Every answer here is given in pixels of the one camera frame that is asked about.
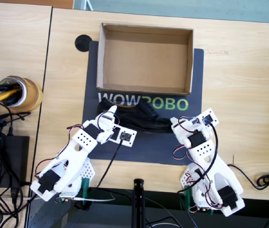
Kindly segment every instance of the white plastic bracket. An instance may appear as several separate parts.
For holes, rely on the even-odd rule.
[[[117,134],[116,139],[113,139],[112,137],[109,139],[109,141],[112,141],[114,143],[120,144],[121,142],[121,135],[122,134],[128,134],[129,140],[123,140],[122,145],[123,146],[128,146],[128,147],[132,147],[134,144],[134,140],[135,140],[135,136],[136,136],[136,131],[126,128],[126,127],[122,127],[120,125],[116,125],[115,124],[115,131],[118,131],[119,129],[119,133]]]

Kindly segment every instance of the black mat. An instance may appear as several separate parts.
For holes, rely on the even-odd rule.
[[[202,80],[203,80],[203,59],[204,51],[202,49],[194,50],[194,67],[192,93],[187,97],[172,95],[151,95],[151,94],[131,94],[121,92],[104,92],[96,88],[97,72],[97,48],[98,42],[90,42],[89,60],[87,69],[87,81],[85,92],[85,106],[83,113],[83,122],[85,120],[95,119],[96,109],[99,101],[106,96],[108,99],[124,105],[134,105],[142,96],[151,100],[151,104],[162,117],[180,117],[197,116],[201,113],[202,105]],[[172,156],[173,150],[179,146],[174,134],[147,134],[138,132],[133,146],[120,148],[116,160],[131,162],[152,162],[161,164],[184,165],[190,163],[188,160],[175,160]],[[90,154],[92,159],[110,160],[117,148],[117,144],[107,142],[98,145]]]

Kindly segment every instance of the white mounting plate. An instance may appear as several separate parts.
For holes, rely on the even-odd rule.
[[[201,113],[199,116],[197,116],[197,118],[199,119],[199,122],[200,123],[204,123],[203,122],[203,118],[206,117],[206,116],[208,116],[208,115],[210,115],[211,118],[212,118],[211,124],[214,127],[217,126],[219,124],[219,120],[218,120],[218,118],[216,117],[214,111],[211,108],[209,108],[208,110],[206,110],[203,113]]]
[[[127,133],[127,134],[130,134],[131,137],[130,137],[130,140],[129,141],[126,141],[126,140],[123,140],[122,142],[122,145],[123,146],[128,146],[128,147],[132,147],[133,144],[134,144],[134,140],[135,140],[135,136],[136,136],[136,131],[135,130],[132,130],[132,129],[129,129],[129,128],[126,128],[126,127],[122,127],[120,125],[117,125],[115,124],[115,128],[120,128],[120,131],[117,135],[117,138],[114,140],[112,138],[109,139],[109,141],[112,141],[114,143],[117,143],[117,144],[120,144],[121,142],[121,134],[122,133]]]

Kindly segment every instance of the green bracket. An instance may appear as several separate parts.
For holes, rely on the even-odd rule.
[[[184,197],[183,197],[183,201],[185,204],[185,209],[190,212],[190,207],[191,207],[191,200],[192,200],[192,189],[186,190],[184,192]],[[213,215],[214,214],[214,210],[207,210],[209,215]]]
[[[90,182],[89,178],[84,178],[82,180],[82,190],[83,190],[82,197],[85,198],[85,199],[89,198],[89,192],[88,192],[89,182]]]
[[[191,200],[192,200],[192,190],[186,190],[184,192],[184,204],[185,204],[185,210],[187,210],[188,212],[190,211],[190,207],[191,207]]]

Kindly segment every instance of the tape roll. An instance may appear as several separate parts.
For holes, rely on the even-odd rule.
[[[18,83],[22,89],[21,98],[9,108],[15,112],[31,112],[39,107],[43,100],[43,92],[39,84],[28,78],[19,76],[8,76],[0,81],[0,85],[5,83]]]

